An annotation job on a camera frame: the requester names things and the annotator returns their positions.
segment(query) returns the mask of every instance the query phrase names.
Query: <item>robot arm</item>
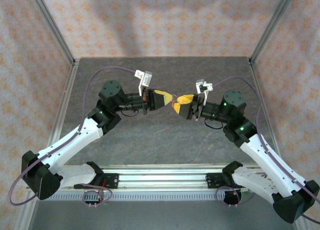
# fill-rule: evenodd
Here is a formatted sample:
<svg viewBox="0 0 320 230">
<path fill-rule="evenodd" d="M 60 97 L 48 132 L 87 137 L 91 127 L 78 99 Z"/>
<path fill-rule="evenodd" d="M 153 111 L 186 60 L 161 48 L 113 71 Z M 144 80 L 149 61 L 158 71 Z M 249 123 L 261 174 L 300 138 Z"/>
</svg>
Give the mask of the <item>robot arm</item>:
<svg viewBox="0 0 320 230">
<path fill-rule="evenodd" d="M 244 116 L 246 102 L 237 90 L 227 91 L 220 104 L 207 102 L 208 91 L 212 91 L 212 84 L 203 80 L 196 82 L 199 93 L 205 93 L 204 98 L 197 94 L 180 96 L 173 105 L 174 110 L 187 120 L 200 118 L 225 123 L 223 132 L 228 140 L 248 154 L 267 174 L 268 178 L 258 174 L 251 174 L 239 162 L 232 162 L 225 167 L 223 174 L 229 187 L 244 186 L 266 199 L 273 205 L 277 214 L 288 223 L 293 223 L 315 200 L 306 193 L 296 182 L 292 181 L 281 168 L 273 161 L 270 154 L 284 167 L 295 181 L 317 195 L 319 185 L 314 181 L 306 181 L 302 176 L 292 170 L 262 139 L 267 150 L 263 147 L 256 126 Z"/>
<path fill-rule="evenodd" d="M 28 151 L 22 156 L 21 172 L 41 157 L 47 156 L 22 178 L 40 200 L 49 198 L 59 188 L 67 186 L 89 183 L 100 186 L 103 171 L 94 162 L 63 170 L 62 166 L 85 146 L 112 130 L 121 120 L 117 112 L 142 110 L 146 115 L 148 110 L 160 109 L 172 101 L 171 94 L 142 88 L 149 85 L 151 74 L 137 72 L 137 77 L 141 79 L 139 92 L 125 94 L 119 82 L 115 80 L 106 82 L 99 93 L 96 107 L 84 119 L 80 131 L 79 127 L 76 127 L 55 144 L 37 154 Z M 64 146 L 49 154 L 61 145 Z"/>
</svg>

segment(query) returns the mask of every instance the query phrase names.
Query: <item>aluminum frame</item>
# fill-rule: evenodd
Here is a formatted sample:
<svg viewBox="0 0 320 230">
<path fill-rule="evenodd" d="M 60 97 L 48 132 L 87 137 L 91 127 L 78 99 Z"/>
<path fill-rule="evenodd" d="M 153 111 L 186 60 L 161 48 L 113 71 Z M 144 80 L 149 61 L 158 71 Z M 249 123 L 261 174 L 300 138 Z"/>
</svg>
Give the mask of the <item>aluminum frame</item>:
<svg viewBox="0 0 320 230">
<path fill-rule="evenodd" d="M 279 5 L 277 6 L 273 16 L 271 17 L 268 25 L 266 26 L 258 44 L 256 45 L 251 57 L 249 58 L 249 62 L 254 64 L 257 62 L 262 50 L 267 45 L 269 38 L 271 37 L 272 33 L 276 29 L 280 19 L 284 15 L 287 7 L 291 3 L 292 0 L 281 0 Z"/>
<path fill-rule="evenodd" d="M 58 43 L 58 45 L 60 46 L 65 58 L 71 63 L 73 64 L 75 61 L 75 58 L 73 56 L 73 54 L 71 53 L 64 37 L 62 36 L 54 18 L 52 17 L 52 15 L 50 14 L 45 1 L 44 0 L 33 0 L 35 2 L 35 4 L 37 5 L 38 9 L 40 10 L 45 23 L 47 24 L 47 26 L 49 27 L 49 29 L 51 30 L 53 37 L 55 38 L 56 42 Z"/>
<path fill-rule="evenodd" d="M 271 126 L 269 113 L 268 113 L 268 110 L 267 110 L 267 107 L 266 107 L 266 101 L 265 101 L 265 98 L 263 97 L 263 95 L 261 93 L 261 87 L 260 87 L 260 84 L 259 84 L 259 81 L 258 81 L 258 78 L 257 78 L 257 75 L 256 75 L 254 64 L 250 61 L 249 58 L 248 58 L 248 63 L 249 63 L 251 74 L 253 76 L 254 84 L 256 86 L 256 91 L 260 95 L 260 98 L 261 98 L 261 101 L 262 101 L 262 110 L 263 110 L 263 113 L 265 115 L 266 124 L 268 125 L 268 129 L 271 132 L 271 139 L 272 139 L 272 142 L 273 142 L 274 150 L 281 157 L 281 153 L 280 153 L 279 145 L 278 145 L 278 142 L 277 142 L 276 134 L 275 134 L 274 129 Z"/>
</svg>

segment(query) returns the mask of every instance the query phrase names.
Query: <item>gray table surface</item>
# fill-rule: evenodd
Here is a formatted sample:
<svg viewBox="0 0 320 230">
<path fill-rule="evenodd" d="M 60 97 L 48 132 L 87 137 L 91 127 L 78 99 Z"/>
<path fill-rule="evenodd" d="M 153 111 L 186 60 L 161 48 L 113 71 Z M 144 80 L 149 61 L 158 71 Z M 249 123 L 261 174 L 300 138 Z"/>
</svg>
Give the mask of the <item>gray table surface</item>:
<svg viewBox="0 0 320 230">
<path fill-rule="evenodd" d="M 61 136 L 73 130 L 81 120 L 82 99 L 91 75 L 104 66 L 119 66 L 153 73 L 150 88 L 177 96 L 196 93 L 195 82 L 208 83 L 234 75 L 245 76 L 252 84 L 253 76 L 245 57 L 146 57 L 146 58 L 82 58 L 79 62 Z M 99 99 L 98 93 L 109 80 L 118 80 L 125 93 L 137 92 L 139 79 L 121 70 L 107 70 L 96 77 L 87 94 L 86 113 Z M 227 82 L 209 93 L 208 101 L 220 103 L 224 92 L 237 89 L 244 95 L 245 115 L 255 120 L 258 100 L 241 80 Z M 99 166 L 136 164 L 218 164 L 253 160 L 229 142 L 222 130 L 212 130 L 204 121 L 185 120 L 171 105 L 147 115 L 121 116 L 120 123 L 102 138 L 92 142 L 68 161 L 81 165 L 94 161 Z M 262 133 L 273 146 L 264 116 L 260 118 Z"/>
<path fill-rule="evenodd" d="M 238 207 L 217 201 L 37 201 L 29 230 L 296 230 L 259 196 Z"/>
</svg>

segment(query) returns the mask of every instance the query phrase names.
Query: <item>metal bar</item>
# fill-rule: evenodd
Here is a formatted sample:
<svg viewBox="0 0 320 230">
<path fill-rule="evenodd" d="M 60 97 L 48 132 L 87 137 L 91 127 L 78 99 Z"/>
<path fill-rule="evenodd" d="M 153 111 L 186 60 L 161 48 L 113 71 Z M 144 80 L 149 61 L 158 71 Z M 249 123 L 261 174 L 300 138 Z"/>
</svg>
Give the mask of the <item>metal bar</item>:
<svg viewBox="0 0 320 230">
<path fill-rule="evenodd" d="M 45 201 L 80 201 L 83 193 L 78 191 L 58 191 Z M 94 193 L 88 193 L 87 199 L 97 199 L 97 195 Z M 104 193 L 104 198 L 109 196 L 109 192 Z M 225 191 L 219 191 L 217 198 L 221 201 L 225 198 Z M 205 191 L 127 191 L 127 192 L 113 192 L 113 196 L 110 198 L 111 202 L 123 202 L 123 201 L 214 201 L 215 192 L 212 189 Z"/>
<path fill-rule="evenodd" d="M 25 200 L 31 198 L 33 195 L 34 193 L 32 191 L 28 191 Z M 20 207 L 20 211 L 13 226 L 14 230 L 25 230 L 29 228 L 36 202 L 37 201 L 34 199 Z"/>
<path fill-rule="evenodd" d="M 55 117 L 54 126 L 52 129 L 52 133 L 48 140 L 48 146 L 56 143 L 60 139 L 60 134 L 62 131 L 62 127 L 64 125 L 64 120 L 68 108 L 69 99 L 71 96 L 72 88 L 74 86 L 76 73 L 78 70 L 79 59 L 76 59 L 74 64 L 71 66 L 68 78 L 64 85 L 64 91 L 61 96 L 58 112 Z"/>
<path fill-rule="evenodd" d="M 247 168 L 259 168 L 257 163 L 242 163 Z M 208 163 L 200 163 L 200 164 L 146 164 L 146 165 L 109 165 L 109 166 L 101 166 L 105 173 L 112 173 L 116 171 L 117 173 L 126 173 L 130 174 L 130 171 L 133 173 L 173 173 L 177 171 L 177 173 L 208 173 L 208 171 L 218 173 L 223 169 L 227 163 L 220 164 L 208 164 Z"/>
<path fill-rule="evenodd" d="M 66 115 L 66 111 L 67 111 L 67 107 L 68 107 L 68 103 L 69 103 L 69 99 L 70 99 L 70 95 L 71 95 L 71 91 L 72 91 L 72 87 L 74 85 L 74 81 L 76 78 L 78 64 L 79 64 L 79 59 L 76 59 L 74 64 L 72 64 L 72 66 L 70 67 L 70 72 L 64 85 L 64 91 L 60 99 L 59 109 L 55 117 L 55 123 L 52 128 L 52 132 L 49 136 L 47 146 L 50 146 L 53 143 L 55 143 L 57 140 L 59 140 L 65 115 Z M 33 194 L 33 192 L 28 191 L 27 198 L 25 200 L 29 199 L 32 196 L 31 194 Z M 22 230 L 22 229 L 24 230 L 29 228 L 32 214 L 35 208 L 35 204 L 36 204 L 36 201 L 33 200 L 23 205 L 20 208 L 15 225 L 14 225 L 15 230 Z"/>
<path fill-rule="evenodd" d="M 118 188 L 114 192 L 153 192 L 153 191 L 207 191 L 206 181 L 207 173 L 221 173 L 225 165 L 214 167 L 209 164 L 182 164 L 169 168 L 168 165 L 151 165 L 149 169 L 143 169 L 141 165 L 119 166 L 104 169 L 104 173 L 118 173 Z M 251 173 L 261 173 L 260 167 L 251 167 L 248 169 Z M 62 191 L 77 191 L 73 187 L 63 188 Z"/>
<path fill-rule="evenodd" d="M 280 21 L 281 17 L 285 13 L 288 5 L 290 4 L 291 0 L 281 0 L 278 7 L 276 8 L 270 22 L 268 23 L 266 29 L 264 30 L 264 33 L 262 34 L 262 37 L 260 38 L 257 46 L 255 47 L 252 56 L 249 58 L 250 63 L 255 63 L 266 46 L 268 39 L 270 38 L 271 34 L 277 27 L 278 22 Z"/>
<path fill-rule="evenodd" d="M 261 101 L 262 101 L 262 109 L 263 109 L 263 113 L 265 115 L 265 119 L 266 119 L 266 123 L 267 123 L 268 128 L 269 128 L 269 131 L 271 132 L 271 139 L 273 141 L 274 150 L 281 157 L 281 153 L 280 153 L 279 145 L 278 145 L 278 142 L 277 142 L 276 134 L 275 134 L 275 131 L 273 130 L 273 128 L 271 126 L 269 114 L 268 114 L 268 111 L 267 111 L 267 108 L 266 108 L 266 101 L 265 101 L 264 97 L 262 96 L 261 87 L 260 87 L 260 84 L 259 84 L 259 81 L 258 81 L 258 78 L 257 78 L 257 75 L 256 75 L 256 71 L 254 69 L 253 63 L 250 62 L 249 59 L 248 59 L 248 62 L 249 62 L 250 71 L 252 73 L 253 80 L 254 80 L 254 83 L 255 83 L 255 86 L 256 86 L 256 90 L 257 90 L 258 94 L 260 95 L 260 98 L 261 98 Z"/>
<path fill-rule="evenodd" d="M 45 22 L 47 23 L 48 27 L 50 28 L 54 38 L 56 39 L 58 45 L 61 47 L 66 59 L 73 64 L 75 61 L 74 56 L 72 55 L 64 37 L 62 36 L 57 24 L 55 23 L 53 17 L 51 16 L 44 0 L 34 0 L 36 5 L 38 6 L 39 10 L 41 11 Z"/>
</svg>

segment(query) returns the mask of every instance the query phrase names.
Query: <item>white bracket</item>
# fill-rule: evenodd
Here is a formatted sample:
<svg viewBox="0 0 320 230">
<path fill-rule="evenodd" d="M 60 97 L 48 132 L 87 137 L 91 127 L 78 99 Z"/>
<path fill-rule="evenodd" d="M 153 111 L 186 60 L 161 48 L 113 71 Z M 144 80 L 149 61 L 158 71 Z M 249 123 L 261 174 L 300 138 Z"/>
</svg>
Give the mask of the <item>white bracket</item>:
<svg viewBox="0 0 320 230">
<path fill-rule="evenodd" d="M 270 204 L 274 203 L 272 194 L 279 192 L 272 180 L 250 171 L 245 166 L 237 168 L 232 174 L 232 178 L 236 184 L 245 186 Z"/>
<path fill-rule="evenodd" d="M 139 95 L 142 97 L 142 87 L 149 87 L 149 84 L 151 82 L 152 78 L 152 72 L 149 71 L 140 71 L 140 70 L 135 70 L 134 76 L 138 79 L 140 79 L 139 83 Z"/>
<path fill-rule="evenodd" d="M 209 92 L 214 90 L 212 83 L 207 83 L 204 79 L 200 79 L 195 82 L 195 87 L 198 94 L 204 94 L 203 106 L 205 106 Z"/>
</svg>

